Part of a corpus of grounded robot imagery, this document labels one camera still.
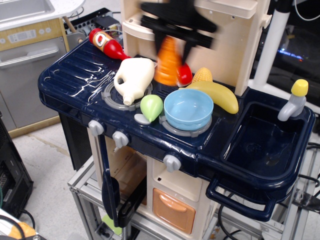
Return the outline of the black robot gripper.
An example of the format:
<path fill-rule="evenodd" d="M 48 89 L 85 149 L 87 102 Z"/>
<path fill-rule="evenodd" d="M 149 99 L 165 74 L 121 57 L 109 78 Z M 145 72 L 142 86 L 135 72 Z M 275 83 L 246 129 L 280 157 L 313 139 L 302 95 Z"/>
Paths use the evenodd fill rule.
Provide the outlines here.
<path fill-rule="evenodd" d="M 141 26 L 153 31 L 156 54 L 158 55 L 163 40 L 171 36 L 184 40 L 182 65 L 196 45 L 210 48 L 213 38 L 200 33 L 214 33 L 217 25 L 197 12 L 193 0 L 170 0 L 165 3 L 143 2 L 142 11 L 155 17 L 143 15 Z"/>

